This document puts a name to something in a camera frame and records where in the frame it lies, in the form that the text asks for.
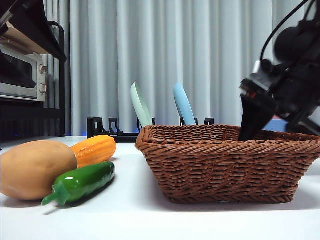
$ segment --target pepper stem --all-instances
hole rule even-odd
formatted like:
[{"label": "pepper stem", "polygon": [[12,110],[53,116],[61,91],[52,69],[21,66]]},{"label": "pepper stem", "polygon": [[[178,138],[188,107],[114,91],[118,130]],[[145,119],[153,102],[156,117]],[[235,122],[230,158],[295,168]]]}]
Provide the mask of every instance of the pepper stem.
[{"label": "pepper stem", "polygon": [[52,194],[46,196],[41,204],[45,206],[55,200],[59,205],[65,205],[69,197],[70,193],[65,185],[62,182],[59,182],[52,186]]},{"label": "pepper stem", "polygon": [[52,201],[56,200],[58,197],[59,197],[59,196],[58,196],[57,193],[50,194],[50,195],[46,196],[46,197],[42,200],[41,204],[42,204],[43,206],[45,206],[45,205],[51,203]]}]

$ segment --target potato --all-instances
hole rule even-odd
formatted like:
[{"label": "potato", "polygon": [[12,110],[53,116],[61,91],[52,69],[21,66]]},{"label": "potato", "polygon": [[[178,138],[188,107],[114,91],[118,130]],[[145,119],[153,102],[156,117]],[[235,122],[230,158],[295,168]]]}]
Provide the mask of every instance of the potato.
[{"label": "potato", "polygon": [[43,199],[58,176],[77,168],[74,152],[58,141],[24,143],[0,158],[1,193],[20,200]]}]

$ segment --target oven knob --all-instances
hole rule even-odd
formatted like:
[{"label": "oven knob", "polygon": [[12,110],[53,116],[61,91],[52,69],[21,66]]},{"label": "oven knob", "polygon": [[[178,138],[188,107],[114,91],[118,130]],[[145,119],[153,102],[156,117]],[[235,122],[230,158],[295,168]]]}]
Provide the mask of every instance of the oven knob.
[{"label": "oven knob", "polygon": [[47,92],[47,84],[40,83],[40,93],[44,94]]},{"label": "oven knob", "polygon": [[47,66],[43,66],[42,64],[40,64],[40,66],[39,66],[39,71],[40,71],[41,74],[46,73],[47,70],[48,70],[48,67],[47,67]]}]

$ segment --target toaster oven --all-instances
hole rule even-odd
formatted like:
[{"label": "toaster oven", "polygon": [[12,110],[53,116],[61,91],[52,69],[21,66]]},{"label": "toaster oven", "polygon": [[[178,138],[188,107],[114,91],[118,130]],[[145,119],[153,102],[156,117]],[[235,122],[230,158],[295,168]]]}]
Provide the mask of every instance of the toaster oven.
[{"label": "toaster oven", "polygon": [[4,37],[0,38],[0,50],[12,65],[36,83],[34,88],[0,83],[0,98],[45,102],[47,67],[42,56]]}]

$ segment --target light green plate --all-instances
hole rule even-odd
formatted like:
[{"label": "light green plate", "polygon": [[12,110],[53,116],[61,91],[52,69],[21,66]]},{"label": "light green plate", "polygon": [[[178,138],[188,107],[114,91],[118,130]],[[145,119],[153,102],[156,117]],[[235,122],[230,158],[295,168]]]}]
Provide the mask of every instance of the light green plate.
[{"label": "light green plate", "polygon": [[130,94],[135,113],[141,123],[141,126],[152,126],[152,117],[137,83],[134,82],[132,84]]}]

